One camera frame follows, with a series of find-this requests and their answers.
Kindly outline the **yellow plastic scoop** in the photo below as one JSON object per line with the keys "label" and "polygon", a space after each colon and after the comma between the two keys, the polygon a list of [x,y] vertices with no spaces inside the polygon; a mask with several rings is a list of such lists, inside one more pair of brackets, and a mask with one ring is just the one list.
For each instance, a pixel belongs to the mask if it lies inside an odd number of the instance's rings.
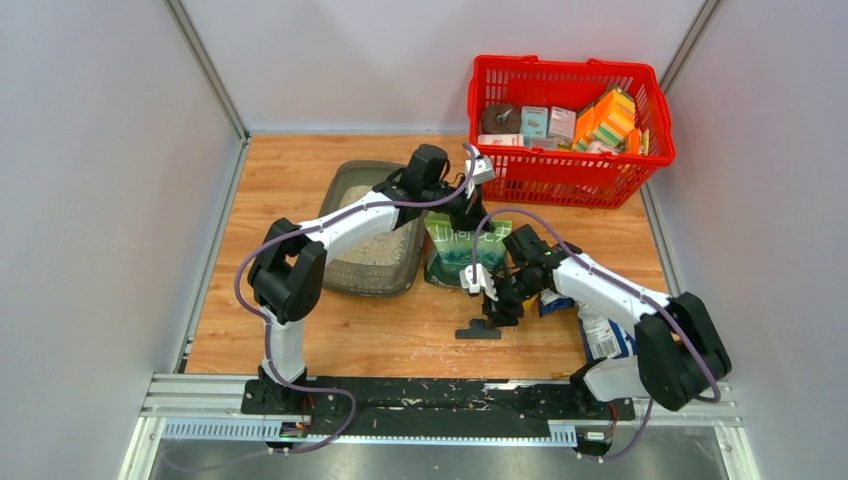
{"label": "yellow plastic scoop", "polygon": [[525,311],[536,311],[538,309],[539,299],[537,296],[524,300],[522,306]]}

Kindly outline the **green litter bag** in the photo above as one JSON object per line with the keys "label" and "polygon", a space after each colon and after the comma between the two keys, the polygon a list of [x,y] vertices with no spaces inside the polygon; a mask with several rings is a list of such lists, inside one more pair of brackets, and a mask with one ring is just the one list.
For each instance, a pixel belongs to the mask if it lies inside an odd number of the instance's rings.
{"label": "green litter bag", "polygon": [[[495,274],[508,267],[503,239],[512,231],[512,221],[492,220],[493,231],[483,230],[478,237],[476,261]],[[474,230],[452,228],[445,214],[429,212],[424,218],[431,249],[424,266],[427,283],[443,288],[460,287],[459,274],[472,263],[472,235]]]}

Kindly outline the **black bag clip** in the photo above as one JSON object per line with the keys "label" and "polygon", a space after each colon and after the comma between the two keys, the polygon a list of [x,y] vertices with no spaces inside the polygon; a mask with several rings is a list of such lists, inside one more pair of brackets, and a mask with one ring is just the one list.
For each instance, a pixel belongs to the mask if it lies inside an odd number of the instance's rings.
{"label": "black bag clip", "polygon": [[488,327],[484,319],[475,318],[469,321],[466,328],[457,329],[454,338],[456,340],[500,340],[502,332]]}

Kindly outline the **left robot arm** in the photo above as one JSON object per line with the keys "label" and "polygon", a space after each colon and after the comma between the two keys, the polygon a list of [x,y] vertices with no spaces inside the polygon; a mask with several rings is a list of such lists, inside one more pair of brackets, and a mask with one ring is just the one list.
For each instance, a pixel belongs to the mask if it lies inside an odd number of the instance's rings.
{"label": "left robot arm", "polygon": [[286,218],[275,221],[264,242],[242,261],[234,293],[239,304],[264,323],[261,378],[271,383],[266,398],[279,413],[299,411],[310,390],[302,383],[305,319],[320,298],[329,262],[426,211],[448,216],[456,230],[490,229],[482,186],[494,179],[494,167],[477,147],[464,147],[469,158],[459,185],[445,179],[447,153],[422,144],[406,166],[392,171],[361,199],[299,224]]}

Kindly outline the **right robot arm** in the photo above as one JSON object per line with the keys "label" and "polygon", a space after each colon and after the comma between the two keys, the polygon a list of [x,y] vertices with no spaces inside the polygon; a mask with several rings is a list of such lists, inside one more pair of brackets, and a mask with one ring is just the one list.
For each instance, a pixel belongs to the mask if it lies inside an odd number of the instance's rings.
{"label": "right robot arm", "polygon": [[648,398],[678,411],[706,390],[720,396],[717,383],[731,372],[732,361],[700,297],[642,287],[568,242],[547,244],[529,225],[503,243],[512,272],[495,275],[473,262],[461,273],[463,289],[482,296],[492,327],[516,325],[524,301],[548,290],[614,322],[636,343],[634,355],[597,356],[570,376],[576,414],[596,418],[610,401],[623,398]]}

